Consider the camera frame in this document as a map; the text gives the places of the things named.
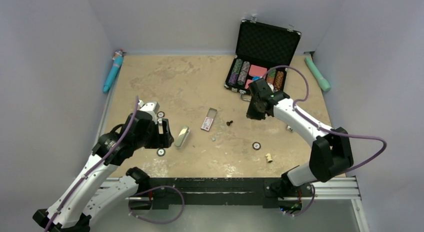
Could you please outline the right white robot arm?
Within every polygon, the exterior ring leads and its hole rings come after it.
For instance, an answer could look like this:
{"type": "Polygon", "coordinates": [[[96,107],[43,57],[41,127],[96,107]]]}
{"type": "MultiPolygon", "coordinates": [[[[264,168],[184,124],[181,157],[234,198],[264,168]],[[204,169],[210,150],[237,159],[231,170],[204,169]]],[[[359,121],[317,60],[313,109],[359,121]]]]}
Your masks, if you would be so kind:
{"type": "Polygon", "coordinates": [[[273,92],[265,79],[249,84],[251,101],[247,118],[264,120],[274,117],[292,128],[311,147],[309,161],[281,175],[275,190],[280,197],[293,195],[304,184],[331,178],[345,172],[354,164],[348,133],[320,123],[285,92],[273,92]]]}

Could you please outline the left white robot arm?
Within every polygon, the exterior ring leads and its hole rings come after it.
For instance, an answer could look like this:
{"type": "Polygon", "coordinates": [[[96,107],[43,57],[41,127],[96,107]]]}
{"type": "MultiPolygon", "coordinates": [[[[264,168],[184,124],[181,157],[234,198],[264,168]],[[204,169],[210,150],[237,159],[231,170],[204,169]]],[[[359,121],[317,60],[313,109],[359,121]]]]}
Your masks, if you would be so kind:
{"type": "Polygon", "coordinates": [[[97,193],[103,182],[137,149],[157,149],[163,156],[173,141],[166,118],[157,118],[152,111],[131,113],[125,124],[98,139],[74,182],[53,205],[37,210],[33,220],[45,231],[90,231],[119,202],[134,194],[144,196],[151,188],[150,177],[137,167],[97,193]]]}

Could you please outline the black white poker chip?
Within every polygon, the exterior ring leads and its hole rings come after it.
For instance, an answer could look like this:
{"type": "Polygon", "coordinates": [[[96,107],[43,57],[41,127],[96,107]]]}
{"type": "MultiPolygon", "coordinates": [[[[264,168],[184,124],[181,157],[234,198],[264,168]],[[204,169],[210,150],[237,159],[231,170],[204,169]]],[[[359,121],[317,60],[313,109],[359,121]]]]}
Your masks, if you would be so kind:
{"type": "Polygon", "coordinates": [[[158,148],[156,151],[157,156],[163,157],[166,154],[166,150],[164,148],[158,148]]]}

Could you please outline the cream chess piece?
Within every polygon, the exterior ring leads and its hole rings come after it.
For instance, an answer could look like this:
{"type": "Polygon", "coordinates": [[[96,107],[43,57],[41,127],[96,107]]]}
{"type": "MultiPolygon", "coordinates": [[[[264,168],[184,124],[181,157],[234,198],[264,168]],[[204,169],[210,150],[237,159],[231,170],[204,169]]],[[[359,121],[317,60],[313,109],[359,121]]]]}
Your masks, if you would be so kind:
{"type": "Polygon", "coordinates": [[[266,162],[267,163],[272,163],[273,162],[273,158],[272,158],[272,155],[270,153],[267,153],[265,155],[265,158],[266,158],[266,162]]]}

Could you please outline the red staple box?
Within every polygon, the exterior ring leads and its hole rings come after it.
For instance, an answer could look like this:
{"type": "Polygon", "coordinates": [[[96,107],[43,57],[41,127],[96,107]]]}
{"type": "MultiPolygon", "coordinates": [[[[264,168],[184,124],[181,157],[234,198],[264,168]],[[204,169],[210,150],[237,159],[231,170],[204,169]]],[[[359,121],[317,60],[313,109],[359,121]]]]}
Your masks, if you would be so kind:
{"type": "Polygon", "coordinates": [[[205,119],[204,119],[204,121],[201,125],[201,128],[200,128],[201,130],[207,131],[207,132],[210,131],[211,126],[214,122],[214,118],[217,115],[217,112],[218,112],[217,109],[209,108],[207,115],[206,115],[206,117],[205,117],[205,119]]]}

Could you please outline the black poker chip case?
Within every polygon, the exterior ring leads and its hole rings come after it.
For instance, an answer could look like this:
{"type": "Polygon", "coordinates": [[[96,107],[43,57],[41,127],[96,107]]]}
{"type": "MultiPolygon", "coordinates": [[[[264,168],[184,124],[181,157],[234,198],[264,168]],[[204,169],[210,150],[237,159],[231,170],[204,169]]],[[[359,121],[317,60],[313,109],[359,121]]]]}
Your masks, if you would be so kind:
{"type": "Polygon", "coordinates": [[[234,59],[224,87],[249,95],[249,83],[255,77],[263,77],[273,86],[277,86],[277,91],[282,91],[287,70],[279,68],[269,73],[267,70],[279,65],[290,65],[301,37],[301,32],[293,29],[242,20],[234,59]]]}

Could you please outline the green cylindrical toy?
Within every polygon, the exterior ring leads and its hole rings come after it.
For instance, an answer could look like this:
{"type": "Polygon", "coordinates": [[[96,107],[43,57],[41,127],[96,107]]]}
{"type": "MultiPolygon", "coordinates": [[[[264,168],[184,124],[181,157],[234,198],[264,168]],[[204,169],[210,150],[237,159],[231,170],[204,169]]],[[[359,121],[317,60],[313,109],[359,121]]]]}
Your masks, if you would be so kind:
{"type": "Polygon", "coordinates": [[[315,79],[316,79],[319,87],[321,88],[321,90],[324,91],[324,92],[328,92],[331,89],[331,86],[330,86],[329,82],[327,81],[327,79],[325,79],[323,77],[323,75],[321,74],[321,72],[319,71],[317,66],[314,64],[312,58],[305,57],[304,61],[307,65],[307,67],[309,68],[309,70],[311,71],[312,75],[315,77],[315,79]]]}

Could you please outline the blue cylindrical toy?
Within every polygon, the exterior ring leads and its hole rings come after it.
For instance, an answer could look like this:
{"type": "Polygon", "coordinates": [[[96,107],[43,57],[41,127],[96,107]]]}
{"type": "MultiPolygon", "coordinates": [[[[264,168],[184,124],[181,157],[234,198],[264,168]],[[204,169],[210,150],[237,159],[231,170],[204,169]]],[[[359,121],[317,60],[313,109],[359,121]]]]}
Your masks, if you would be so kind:
{"type": "Polygon", "coordinates": [[[113,57],[113,63],[110,69],[110,72],[104,82],[103,85],[103,93],[107,93],[110,88],[112,87],[112,84],[123,64],[124,61],[125,52],[122,49],[116,50],[113,57]]]}

